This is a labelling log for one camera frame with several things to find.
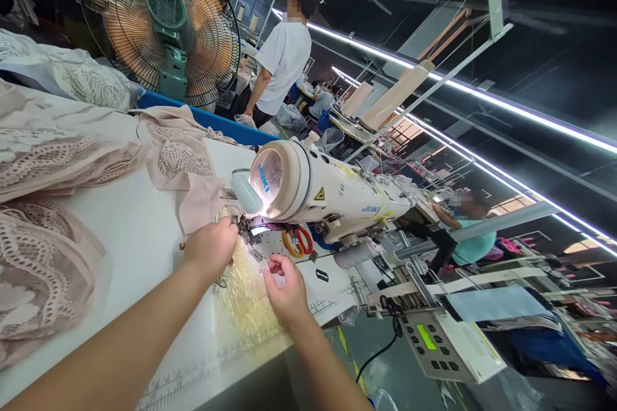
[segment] scissors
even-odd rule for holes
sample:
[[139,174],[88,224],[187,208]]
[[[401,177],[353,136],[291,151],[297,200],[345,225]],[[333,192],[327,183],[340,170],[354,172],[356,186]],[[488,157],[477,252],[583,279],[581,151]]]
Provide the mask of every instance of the scissors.
[[[302,234],[304,234],[306,243],[302,240]],[[300,225],[285,227],[285,230],[283,230],[283,244],[292,257],[295,258],[302,258],[305,255],[311,255],[313,252],[313,240],[310,238],[309,232]]]

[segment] sewing machine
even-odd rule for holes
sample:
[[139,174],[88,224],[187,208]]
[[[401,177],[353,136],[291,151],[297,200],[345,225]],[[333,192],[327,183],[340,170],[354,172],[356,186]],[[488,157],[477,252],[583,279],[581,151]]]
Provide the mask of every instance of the sewing machine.
[[321,153],[311,132],[304,141],[263,146],[248,170],[234,172],[232,188],[250,229],[271,223],[316,223],[325,243],[345,246],[359,235],[393,231],[392,221],[415,199],[389,175],[375,176]]

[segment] teal shirt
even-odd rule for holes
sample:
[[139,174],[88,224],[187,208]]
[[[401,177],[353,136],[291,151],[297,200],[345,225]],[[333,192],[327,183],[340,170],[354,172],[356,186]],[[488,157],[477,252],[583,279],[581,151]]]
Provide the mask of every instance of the teal shirt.
[[[480,223],[481,221],[482,220],[458,220],[463,228],[475,223]],[[459,265],[475,263],[488,254],[496,240],[496,231],[467,239],[456,246],[452,258],[454,258],[454,261]]]

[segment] blue bin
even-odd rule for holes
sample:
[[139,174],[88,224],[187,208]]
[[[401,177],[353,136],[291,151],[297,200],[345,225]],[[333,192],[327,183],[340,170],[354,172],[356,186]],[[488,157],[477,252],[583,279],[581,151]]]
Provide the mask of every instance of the blue bin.
[[323,133],[327,128],[333,127],[330,121],[330,111],[323,111],[317,121],[317,131]]
[[[139,99],[138,107],[140,109],[146,109],[153,106],[180,107],[184,106],[184,103],[172,100],[171,98],[167,98],[166,96],[152,91],[147,91],[146,94]],[[254,128],[239,124],[236,121],[222,118],[203,109],[192,106],[189,106],[189,108],[193,112],[193,117],[198,124],[204,127],[211,127],[212,130],[217,132],[222,132],[223,135],[233,138],[240,144],[262,145],[280,139]]]

